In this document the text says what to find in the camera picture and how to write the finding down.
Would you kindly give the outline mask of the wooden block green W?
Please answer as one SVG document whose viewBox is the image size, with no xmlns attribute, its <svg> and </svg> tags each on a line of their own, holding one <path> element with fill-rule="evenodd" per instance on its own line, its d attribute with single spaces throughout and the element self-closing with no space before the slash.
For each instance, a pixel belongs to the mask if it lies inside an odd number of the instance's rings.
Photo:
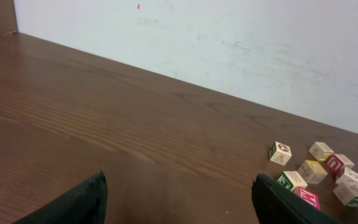
<svg viewBox="0 0 358 224">
<path fill-rule="evenodd" d="M 308 184 L 297 171 L 283 171 L 276 180 L 284 188 L 294 191 L 297 187 L 307 188 Z"/>
</svg>

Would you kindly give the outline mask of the wooden block with face picture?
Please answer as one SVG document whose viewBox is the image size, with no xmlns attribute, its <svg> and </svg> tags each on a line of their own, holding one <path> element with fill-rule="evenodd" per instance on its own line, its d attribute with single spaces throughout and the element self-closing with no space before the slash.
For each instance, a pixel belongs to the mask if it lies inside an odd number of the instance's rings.
<svg viewBox="0 0 358 224">
<path fill-rule="evenodd" d="M 270 161 L 285 166 L 291 158 L 290 146 L 275 141 L 268 151 L 268 157 Z"/>
</svg>

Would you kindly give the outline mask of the wooden block red side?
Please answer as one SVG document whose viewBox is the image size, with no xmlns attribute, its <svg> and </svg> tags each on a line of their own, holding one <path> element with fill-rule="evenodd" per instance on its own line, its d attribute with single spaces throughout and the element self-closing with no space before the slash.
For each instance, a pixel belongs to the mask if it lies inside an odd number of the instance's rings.
<svg viewBox="0 0 358 224">
<path fill-rule="evenodd" d="M 325 163 L 335 174 L 340 174 L 345 167 L 351 169 L 355 166 L 344 154 L 332 154 L 325 160 Z"/>
</svg>

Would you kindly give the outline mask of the green sided wooden block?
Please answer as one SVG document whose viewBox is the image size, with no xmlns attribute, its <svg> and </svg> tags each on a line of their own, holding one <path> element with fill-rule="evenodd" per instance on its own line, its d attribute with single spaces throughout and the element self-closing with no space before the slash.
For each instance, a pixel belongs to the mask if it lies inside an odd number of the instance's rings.
<svg viewBox="0 0 358 224">
<path fill-rule="evenodd" d="M 344 206 L 358 207 L 358 185 L 342 182 L 334 188 L 333 193 Z"/>
</svg>

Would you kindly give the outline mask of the wooden block yellow side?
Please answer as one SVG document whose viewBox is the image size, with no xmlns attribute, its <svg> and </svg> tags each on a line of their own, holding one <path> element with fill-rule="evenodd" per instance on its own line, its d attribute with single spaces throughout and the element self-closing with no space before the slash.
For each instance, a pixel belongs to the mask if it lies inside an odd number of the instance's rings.
<svg viewBox="0 0 358 224">
<path fill-rule="evenodd" d="M 310 147 L 309 152 L 317 161 L 321 162 L 334 154 L 334 151 L 324 142 L 315 142 Z"/>
</svg>

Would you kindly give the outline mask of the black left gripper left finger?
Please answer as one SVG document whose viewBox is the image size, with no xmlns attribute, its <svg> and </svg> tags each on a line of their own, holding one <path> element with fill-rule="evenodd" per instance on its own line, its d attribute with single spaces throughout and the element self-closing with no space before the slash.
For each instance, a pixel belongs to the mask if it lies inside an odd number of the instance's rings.
<svg viewBox="0 0 358 224">
<path fill-rule="evenodd" d="M 100 171 L 14 224 L 103 224 L 107 199 L 106 177 Z"/>
</svg>

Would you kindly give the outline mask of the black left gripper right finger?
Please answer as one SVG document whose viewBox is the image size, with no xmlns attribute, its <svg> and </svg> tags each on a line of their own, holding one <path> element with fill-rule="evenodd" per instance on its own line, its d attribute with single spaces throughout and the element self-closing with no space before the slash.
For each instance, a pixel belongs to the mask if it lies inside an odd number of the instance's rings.
<svg viewBox="0 0 358 224">
<path fill-rule="evenodd" d="M 252 203 L 260 224 L 340 224 L 265 174 L 253 181 Z"/>
</svg>

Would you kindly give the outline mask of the red letter wooden block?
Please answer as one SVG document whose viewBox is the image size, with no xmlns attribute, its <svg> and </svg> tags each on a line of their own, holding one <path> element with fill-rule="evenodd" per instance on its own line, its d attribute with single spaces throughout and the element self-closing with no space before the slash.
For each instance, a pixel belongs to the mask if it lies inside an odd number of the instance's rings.
<svg viewBox="0 0 358 224">
<path fill-rule="evenodd" d="M 303 187 L 296 187 L 293 191 L 294 194 L 302 198 L 304 201 L 314 206 L 314 208 L 321 210 L 319 198 L 313 192 L 304 189 Z"/>
</svg>

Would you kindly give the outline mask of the plain white wooden block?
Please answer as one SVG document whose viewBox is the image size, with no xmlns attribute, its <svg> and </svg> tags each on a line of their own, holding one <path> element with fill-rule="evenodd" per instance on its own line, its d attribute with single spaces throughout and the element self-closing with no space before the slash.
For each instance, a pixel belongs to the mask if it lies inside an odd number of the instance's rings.
<svg viewBox="0 0 358 224">
<path fill-rule="evenodd" d="M 348 167 L 345 167 L 336 176 L 335 183 L 337 185 L 341 183 L 356 184 L 358 186 L 358 173 Z"/>
</svg>

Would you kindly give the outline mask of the yellow top wooden block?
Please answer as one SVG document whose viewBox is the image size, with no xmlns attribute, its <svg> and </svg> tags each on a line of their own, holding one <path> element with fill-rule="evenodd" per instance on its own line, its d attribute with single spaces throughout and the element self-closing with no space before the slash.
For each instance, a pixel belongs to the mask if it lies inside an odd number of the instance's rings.
<svg viewBox="0 0 358 224">
<path fill-rule="evenodd" d="M 297 172 L 308 184 L 319 184 L 328 174 L 318 161 L 311 160 L 305 160 Z"/>
</svg>

